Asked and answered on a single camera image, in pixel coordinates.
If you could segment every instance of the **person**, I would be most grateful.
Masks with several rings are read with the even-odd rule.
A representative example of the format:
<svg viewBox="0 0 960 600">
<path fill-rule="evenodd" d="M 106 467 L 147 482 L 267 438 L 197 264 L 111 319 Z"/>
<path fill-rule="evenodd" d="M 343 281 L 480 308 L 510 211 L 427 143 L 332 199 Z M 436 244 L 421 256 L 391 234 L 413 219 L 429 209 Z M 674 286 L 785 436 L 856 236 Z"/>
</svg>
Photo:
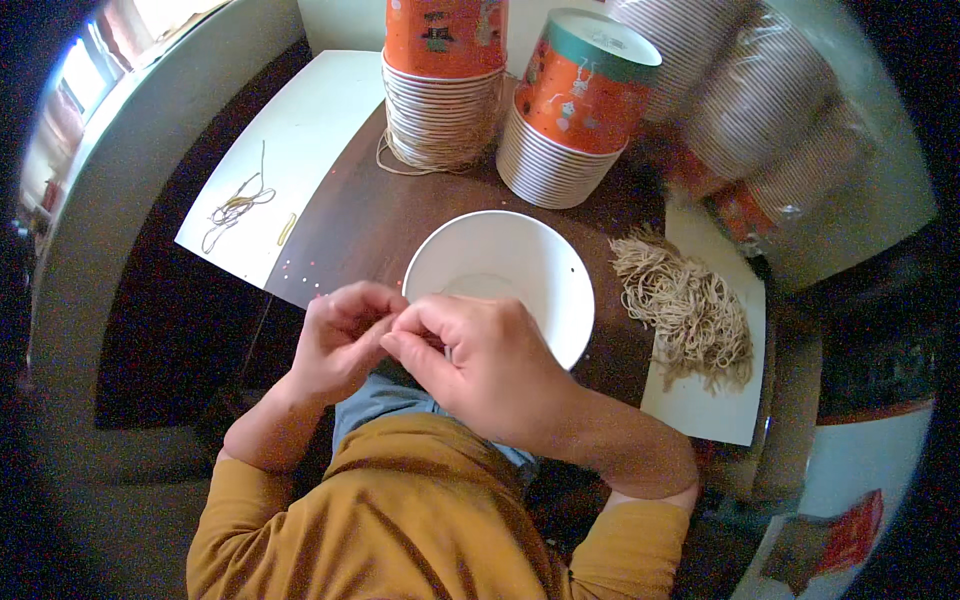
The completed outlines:
<svg viewBox="0 0 960 600">
<path fill-rule="evenodd" d="M 372 372 L 388 353 L 422 390 Z M 333 404 L 334 458 L 291 503 L 289 473 Z M 535 457 L 594 469 L 612 488 L 569 566 L 524 510 Z M 310 302 L 290 371 L 227 432 L 187 589 L 666 598 L 697 490 L 689 440 L 579 386 L 519 300 L 408 305 L 360 282 Z"/>
</svg>

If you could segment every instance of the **printed cartoon design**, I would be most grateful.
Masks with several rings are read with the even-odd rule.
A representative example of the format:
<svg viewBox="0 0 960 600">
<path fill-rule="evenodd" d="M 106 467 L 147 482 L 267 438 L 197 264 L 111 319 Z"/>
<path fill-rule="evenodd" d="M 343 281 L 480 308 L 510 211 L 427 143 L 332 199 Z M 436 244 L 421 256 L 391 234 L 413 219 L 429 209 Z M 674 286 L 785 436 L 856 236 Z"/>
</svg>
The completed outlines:
<svg viewBox="0 0 960 600">
<path fill-rule="evenodd" d="M 491 26 L 491 16 L 499 9 L 500 0 L 482 0 L 480 4 L 480 20 L 477 22 L 477 43 L 487 47 L 494 41 L 500 41 L 499 23 L 497 28 Z"/>
<path fill-rule="evenodd" d="M 420 36 L 426 40 L 427 52 L 447 52 L 447 42 L 456 41 L 450 35 L 450 13 L 444 11 L 427 12 L 423 15 L 426 33 Z"/>
<path fill-rule="evenodd" d="M 550 42 L 545 39 L 541 39 L 537 42 L 537 47 L 534 48 L 534 56 L 530 58 L 530 63 L 527 64 L 527 72 L 525 80 L 528 84 L 533 85 L 537 82 L 537 77 L 543 70 L 546 68 L 546 64 L 543 62 L 546 59 L 546 53 L 550 50 Z"/>
<path fill-rule="evenodd" d="M 584 59 L 584 63 L 577 67 L 577 80 L 573 82 L 573 86 L 570 88 L 569 94 L 554 94 L 553 98 L 547 104 L 553 104 L 554 100 L 558 98 L 566 98 L 572 96 L 573 98 L 567 100 L 560 106 L 560 118 L 557 119 L 557 127 L 560 128 L 560 131 L 565 132 L 570 129 L 570 117 L 572 117 L 577 112 L 577 103 L 576 99 L 583 100 L 584 96 L 587 94 L 587 90 L 590 86 L 590 81 L 593 79 L 593 68 L 596 67 L 596 63 L 592 62 L 590 64 L 590 74 L 586 79 L 584 77 L 584 68 L 587 66 L 588 59 Z M 593 108 L 592 105 L 582 105 L 580 108 Z M 583 119 L 584 127 L 587 129 L 597 129 L 600 127 L 599 121 L 593 118 L 593 115 L 589 113 Z"/>
<path fill-rule="evenodd" d="M 573 82 L 573 88 L 570 89 L 570 93 L 577 98 L 583 98 L 587 93 L 590 81 L 593 80 L 593 69 L 597 66 L 596 62 L 591 62 L 589 76 L 586 79 L 581 79 L 584 76 L 584 67 L 587 66 L 587 60 L 584 59 L 584 63 L 577 67 L 577 81 Z"/>
<path fill-rule="evenodd" d="M 557 119 L 557 127 L 560 128 L 560 131 L 565 132 L 570 129 L 570 117 L 573 116 L 573 113 L 577 111 L 577 108 L 573 106 L 573 101 L 564 102 L 560 106 L 561 118 Z"/>
</svg>

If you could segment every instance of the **hand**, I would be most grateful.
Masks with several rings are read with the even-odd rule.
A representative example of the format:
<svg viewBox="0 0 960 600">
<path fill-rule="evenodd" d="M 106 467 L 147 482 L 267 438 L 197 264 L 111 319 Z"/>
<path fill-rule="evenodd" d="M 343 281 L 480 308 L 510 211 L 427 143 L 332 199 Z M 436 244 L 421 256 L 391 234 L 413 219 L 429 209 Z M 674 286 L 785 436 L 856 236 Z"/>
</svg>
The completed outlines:
<svg viewBox="0 0 960 600">
<path fill-rule="evenodd" d="M 444 355 L 424 340 L 436 334 Z M 477 435 L 540 456 L 574 436 L 585 392 L 557 363 L 519 300 L 428 296 L 380 340 L 447 412 Z"/>
<path fill-rule="evenodd" d="M 369 281 L 313 299 L 287 374 L 297 393 L 330 405 L 356 392 L 386 355 L 380 338 L 407 304 L 398 291 Z"/>
</svg>

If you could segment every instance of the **dark wooden table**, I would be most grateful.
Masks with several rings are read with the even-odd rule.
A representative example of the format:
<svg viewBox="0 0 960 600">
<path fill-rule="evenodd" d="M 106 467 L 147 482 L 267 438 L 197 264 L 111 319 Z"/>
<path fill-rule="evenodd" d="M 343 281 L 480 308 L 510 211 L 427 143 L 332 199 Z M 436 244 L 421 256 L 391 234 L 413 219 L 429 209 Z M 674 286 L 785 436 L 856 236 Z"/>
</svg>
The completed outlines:
<svg viewBox="0 0 960 600">
<path fill-rule="evenodd" d="M 318 293 L 359 279 L 398 286 L 423 240 L 450 219 L 490 209 L 530 215 L 566 238 L 587 265 L 593 283 L 593 334 L 574 376 L 591 389 L 639 406 L 653 332 L 631 321 L 620 304 L 622 285 L 610 265 L 608 240 L 645 221 L 662 231 L 663 201 L 653 178 L 643 177 L 621 160 L 585 203 L 569 210 L 547 210 L 514 195 L 497 175 L 492 156 L 463 175 L 405 177 L 384 171 L 377 166 L 375 153 L 385 127 L 381 106 L 344 149 L 300 215 L 265 289 L 306 307 Z M 408 170 L 389 150 L 383 157 L 385 164 Z"/>
</svg>

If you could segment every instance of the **orange paper cup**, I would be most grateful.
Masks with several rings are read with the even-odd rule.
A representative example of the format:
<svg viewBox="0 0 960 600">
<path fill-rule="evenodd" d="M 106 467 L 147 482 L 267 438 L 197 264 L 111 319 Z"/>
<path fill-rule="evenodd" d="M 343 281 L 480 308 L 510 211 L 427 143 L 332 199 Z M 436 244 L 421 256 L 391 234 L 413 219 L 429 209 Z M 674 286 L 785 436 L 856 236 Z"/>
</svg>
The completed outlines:
<svg viewBox="0 0 960 600">
<path fill-rule="evenodd" d="M 507 0 L 387 0 L 384 59 L 418 77 L 464 79 L 507 61 Z"/>
<path fill-rule="evenodd" d="M 555 9 L 547 15 L 515 102 L 538 132 L 589 154 L 617 152 L 643 115 L 660 53 L 603 15 Z"/>
</svg>

